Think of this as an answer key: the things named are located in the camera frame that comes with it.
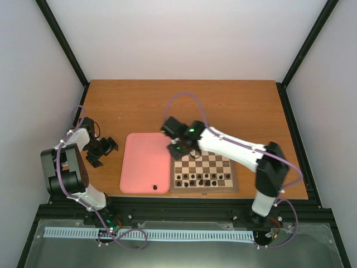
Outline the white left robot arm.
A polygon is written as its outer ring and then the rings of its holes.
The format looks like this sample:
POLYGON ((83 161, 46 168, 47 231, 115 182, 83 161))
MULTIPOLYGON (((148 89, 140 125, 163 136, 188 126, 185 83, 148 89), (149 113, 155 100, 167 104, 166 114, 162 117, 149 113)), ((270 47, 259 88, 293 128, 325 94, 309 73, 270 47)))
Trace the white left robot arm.
POLYGON ((83 205, 88 211, 97 210, 102 224, 115 221, 116 211, 107 194, 96 190, 89 182, 81 152, 94 168, 103 165, 99 159, 118 150, 112 138, 98 139, 88 128, 72 129, 58 145, 40 153, 45 185, 50 195, 61 195, 83 205))

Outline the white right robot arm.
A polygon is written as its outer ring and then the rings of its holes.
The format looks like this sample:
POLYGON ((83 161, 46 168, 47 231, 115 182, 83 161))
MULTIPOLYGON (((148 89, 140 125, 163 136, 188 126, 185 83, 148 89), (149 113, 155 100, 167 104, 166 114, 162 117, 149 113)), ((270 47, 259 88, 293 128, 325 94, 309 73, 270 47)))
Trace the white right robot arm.
POLYGON ((188 126, 174 117, 163 123, 161 132, 171 139, 167 149, 176 160, 193 150, 206 151, 224 156, 254 172, 257 193, 252 213, 260 217, 269 215, 290 169, 278 144, 247 142, 206 126, 204 122, 193 121, 188 126))

